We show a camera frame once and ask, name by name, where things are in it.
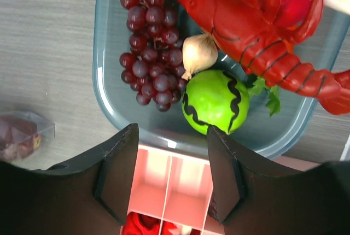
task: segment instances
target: pink tray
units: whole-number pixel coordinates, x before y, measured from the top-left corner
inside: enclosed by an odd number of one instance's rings
[[[288,157],[274,161],[301,171],[318,165]],[[202,235],[224,234],[207,215],[212,192],[209,161],[139,146],[129,212],[191,226]]]

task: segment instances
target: bag of red fruit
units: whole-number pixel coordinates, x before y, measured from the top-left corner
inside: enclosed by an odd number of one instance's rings
[[[28,157],[54,138],[54,124],[30,111],[0,111],[0,160]]]

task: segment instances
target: lobster tail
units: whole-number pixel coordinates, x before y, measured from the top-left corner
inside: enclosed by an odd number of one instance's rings
[[[350,70],[334,74],[341,85],[340,94],[334,98],[319,99],[321,106],[333,115],[350,113]]]

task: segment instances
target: green ball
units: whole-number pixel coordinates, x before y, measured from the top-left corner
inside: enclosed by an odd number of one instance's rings
[[[187,84],[182,111],[188,123],[206,135],[208,125],[231,134],[246,120],[249,94],[245,85],[227,72],[206,70]]]

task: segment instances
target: wood grain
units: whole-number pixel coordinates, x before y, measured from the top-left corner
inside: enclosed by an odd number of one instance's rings
[[[117,132],[92,89],[94,14],[95,0],[0,0],[1,105],[33,110],[56,124],[56,139],[18,162],[21,167],[48,168]],[[334,70],[349,67],[349,53],[350,36]],[[339,159],[349,118],[318,107],[287,155],[315,162]]]

